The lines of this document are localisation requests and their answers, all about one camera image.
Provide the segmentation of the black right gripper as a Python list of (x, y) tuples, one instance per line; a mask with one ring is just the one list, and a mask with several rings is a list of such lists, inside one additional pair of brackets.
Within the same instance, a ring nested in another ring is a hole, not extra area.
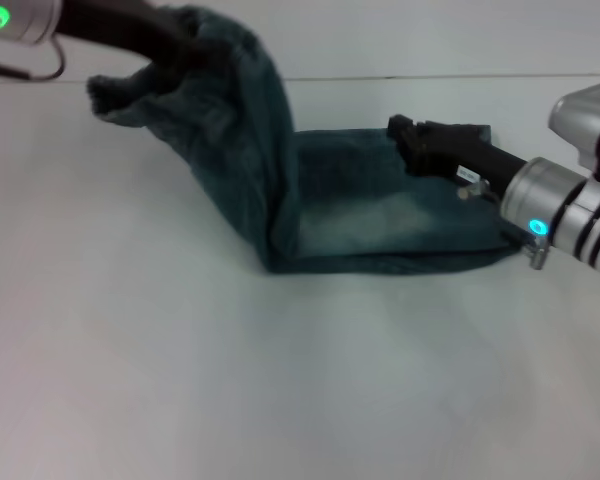
[(386, 134), (398, 144), (406, 173), (412, 176), (455, 179), (463, 167), (486, 180), (491, 189), (506, 189), (526, 164), (464, 127), (433, 126), (394, 115)]

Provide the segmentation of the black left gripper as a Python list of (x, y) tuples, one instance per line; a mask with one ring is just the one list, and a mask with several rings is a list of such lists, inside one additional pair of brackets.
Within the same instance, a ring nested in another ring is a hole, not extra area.
[(189, 35), (166, 11), (141, 0), (69, 0), (61, 7), (55, 33), (138, 54), (184, 75), (222, 67), (232, 45), (223, 39)]

